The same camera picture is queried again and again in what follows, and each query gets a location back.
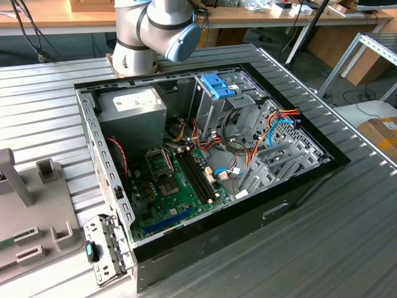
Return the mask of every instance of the metal slotted table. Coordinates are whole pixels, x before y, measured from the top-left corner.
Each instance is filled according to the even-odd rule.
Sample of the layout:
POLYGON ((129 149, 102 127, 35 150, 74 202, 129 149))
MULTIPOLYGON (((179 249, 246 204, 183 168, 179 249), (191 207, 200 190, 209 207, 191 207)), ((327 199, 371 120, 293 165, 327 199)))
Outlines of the metal slotted table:
MULTIPOLYGON (((125 276, 99 289, 84 250, 0 287, 0 297, 392 297, 397 290, 397 166, 252 45, 204 48, 166 71, 252 63, 352 163, 303 207, 139 294, 125 276)), ((113 78, 104 59, 0 69, 0 148, 17 169, 63 165, 80 225, 106 213, 73 83, 113 78)))
MULTIPOLYGON (((345 54, 343 54, 342 58, 339 60, 334 70, 328 76, 327 80, 324 82, 321 89, 318 91, 318 97, 323 98, 323 96, 327 93, 329 86, 336 79, 336 77, 341 72, 343 66, 349 61, 351 56, 354 54, 356 48, 362 44, 360 50, 357 52, 355 57, 353 57, 352 61, 347 65, 345 71, 342 74, 342 77, 345 78, 353 67, 359 61, 361 55, 365 51, 366 48, 370 48, 374 52, 377 52, 384 59, 388 60, 390 63, 397 66, 397 34, 396 33, 366 33, 361 34, 358 33, 347 48, 345 54)), ((384 96, 380 99, 381 101, 385 101, 388 97, 397 89, 397 83, 391 87, 389 91, 386 92, 384 96)))

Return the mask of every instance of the blue cable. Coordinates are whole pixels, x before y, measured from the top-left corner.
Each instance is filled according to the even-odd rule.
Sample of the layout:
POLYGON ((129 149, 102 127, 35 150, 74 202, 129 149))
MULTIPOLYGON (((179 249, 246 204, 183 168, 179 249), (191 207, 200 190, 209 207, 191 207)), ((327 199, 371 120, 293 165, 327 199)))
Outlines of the blue cable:
POLYGON ((220 172, 224 172, 224 171, 227 171, 227 172, 229 172, 229 173, 233 173, 233 171, 230 171, 230 170, 228 170, 228 169, 217 169, 217 170, 215 170, 215 172, 213 172, 213 174, 216 176, 216 175, 218 175, 220 172))
POLYGON ((293 122, 292 122, 292 121, 289 121, 289 120, 279 120, 279 121, 277 121, 275 124, 273 124, 272 128, 269 130, 269 133, 267 134, 267 139, 268 139, 268 141, 269 141, 269 147, 271 147, 271 146, 273 145, 273 144, 272 144, 272 132, 273 132, 275 126, 276 126, 277 124, 279 124, 279 123, 293 124, 293 122))
POLYGON ((217 174, 219 174, 220 172, 223 172, 223 171, 227 171, 228 169, 217 169, 217 170, 215 170, 215 172, 213 172, 213 174, 216 176, 217 174))

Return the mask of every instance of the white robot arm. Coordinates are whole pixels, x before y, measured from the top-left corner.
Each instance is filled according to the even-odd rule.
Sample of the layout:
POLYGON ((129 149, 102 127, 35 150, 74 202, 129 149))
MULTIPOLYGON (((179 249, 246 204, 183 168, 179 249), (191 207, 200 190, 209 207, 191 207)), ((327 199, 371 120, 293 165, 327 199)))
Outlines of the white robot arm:
POLYGON ((156 71, 156 52, 175 63, 191 56, 200 41, 187 0, 116 0, 117 44, 112 63, 124 76, 156 71))

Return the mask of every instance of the blue pcie slot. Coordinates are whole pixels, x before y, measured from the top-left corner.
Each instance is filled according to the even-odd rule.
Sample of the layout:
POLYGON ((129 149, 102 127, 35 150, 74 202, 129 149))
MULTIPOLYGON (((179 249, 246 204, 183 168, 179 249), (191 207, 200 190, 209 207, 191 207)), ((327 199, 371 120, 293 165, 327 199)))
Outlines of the blue pcie slot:
POLYGON ((154 231, 159 230, 160 228, 165 228, 170 224, 174 224, 182 219, 185 219, 186 217, 189 216, 190 211, 192 210, 192 208, 187 209, 186 211, 183 211, 180 214, 174 215, 172 217, 170 217, 169 219, 165 219, 162 222, 158 222, 154 225, 151 225, 150 227, 144 228, 143 231, 145 233, 151 233, 154 231))

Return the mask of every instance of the open computer tower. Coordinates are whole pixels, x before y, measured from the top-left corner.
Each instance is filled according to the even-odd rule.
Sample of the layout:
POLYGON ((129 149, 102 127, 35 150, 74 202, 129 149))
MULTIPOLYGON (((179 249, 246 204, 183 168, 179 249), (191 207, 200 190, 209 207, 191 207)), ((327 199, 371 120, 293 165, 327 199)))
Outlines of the open computer tower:
POLYGON ((349 159, 250 64, 75 85, 109 213, 84 225, 98 285, 136 291, 304 203, 349 159))

